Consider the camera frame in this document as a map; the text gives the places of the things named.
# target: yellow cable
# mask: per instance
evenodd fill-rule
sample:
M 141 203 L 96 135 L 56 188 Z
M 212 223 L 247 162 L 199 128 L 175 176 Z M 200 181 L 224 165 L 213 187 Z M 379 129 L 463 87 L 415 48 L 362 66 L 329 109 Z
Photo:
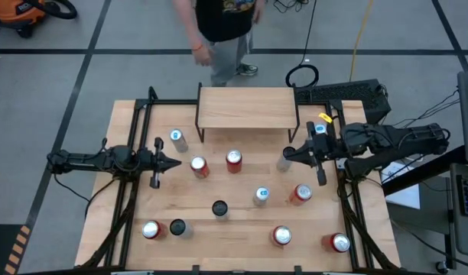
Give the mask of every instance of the yellow cable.
M 363 17 L 362 27 L 359 29 L 358 37 L 356 37 L 355 47 L 353 48 L 353 58 L 351 59 L 351 71 L 349 72 L 350 82 L 353 77 L 353 70 L 355 69 L 356 49 L 358 48 L 359 39 L 361 38 L 363 31 L 365 30 L 366 21 L 369 19 L 372 5 L 373 0 L 369 0 L 369 4 L 366 6 L 365 16 Z

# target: person's hand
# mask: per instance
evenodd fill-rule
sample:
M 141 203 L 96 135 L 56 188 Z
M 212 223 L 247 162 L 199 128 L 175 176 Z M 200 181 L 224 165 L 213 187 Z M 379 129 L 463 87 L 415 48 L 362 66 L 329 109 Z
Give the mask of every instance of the person's hand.
M 193 49 L 192 53 L 196 65 L 210 66 L 210 50 L 208 47 L 202 45 L 200 48 Z
M 255 24 L 258 24 L 262 19 L 263 11 L 265 11 L 265 0 L 256 0 L 255 14 L 253 15 Z

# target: orange shop vacuum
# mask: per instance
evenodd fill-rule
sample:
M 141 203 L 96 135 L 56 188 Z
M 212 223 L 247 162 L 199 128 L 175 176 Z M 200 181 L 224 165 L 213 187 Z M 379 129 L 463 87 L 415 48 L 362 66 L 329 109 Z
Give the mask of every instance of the orange shop vacuum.
M 57 2 L 69 11 L 62 12 Z M 0 27 L 14 29 L 23 38 L 31 37 L 34 26 L 46 15 L 74 19 L 77 11 L 68 0 L 0 0 Z

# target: can lid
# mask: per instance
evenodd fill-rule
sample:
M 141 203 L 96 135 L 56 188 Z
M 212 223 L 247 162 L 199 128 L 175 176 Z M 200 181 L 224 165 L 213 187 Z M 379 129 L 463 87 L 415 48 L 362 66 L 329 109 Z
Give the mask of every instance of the can lid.
M 227 160 L 230 163 L 238 163 L 241 160 L 241 152 L 239 150 L 230 150 L 227 153 Z
M 142 234 L 146 238 L 154 238 L 159 232 L 159 225 L 155 221 L 146 222 L 142 227 Z
M 282 151 L 283 157 L 287 157 L 289 154 L 293 154 L 295 152 L 295 148 L 293 147 L 285 147 Z
M 270 191 L 266 187 L 259 187 L 258 190 L 256 190 L 256 197 L 259 200 L 265 201 L 268 199 L 270 196 Z
M 187 224 L 182 219 L 177 218 L 170 224 L 170 232 L 173 235 L 182 235 L 185 232 L 185 230 L 187 230 Z
M 170 138 L 173 140 L 173 141 L 177 141 L 181 138 L 182 134 L 181 134 L 181 131 L 180 129 L 173 129 L 173 131 L 171 131 L 170 133 Z
M 349 239 L 346 235 L 338 233 L 333 237 L 333 245 L 339 252 L 345 252 L 349 249 Z
M 316 133 L 318 133 L 318 134 L 326 133 L 326 126 L 325 125 L 316 125 Z
M 278 226 L 275 229 L 273 235 L 279 244 L 288 244 L 292 239 L 292 233 L 290 232 L 290 229 L 284 225 Z
M 212 205 L 212 212 L 216 216 L 225 215 L 227 213 L 227 203 L 222 200 L 214 202 Z
M 194 169 L 202 169 L 205 166 L 205 159 L 203 157 L 194 157 L 191 160 L 191 167 Z
M 297 196 L 301 199 L 310 199 L 312 196 L 312 189 L 305 184 L 297 186 Z

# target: graphic on t-shirt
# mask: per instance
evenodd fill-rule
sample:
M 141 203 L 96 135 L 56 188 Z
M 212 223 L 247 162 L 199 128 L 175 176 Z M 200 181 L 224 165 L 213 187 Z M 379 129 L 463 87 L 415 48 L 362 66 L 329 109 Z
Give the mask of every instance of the graphic on t-shirt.
M 256 0 L 223 0 L 224 12 L 242 12 L 249 10 Z

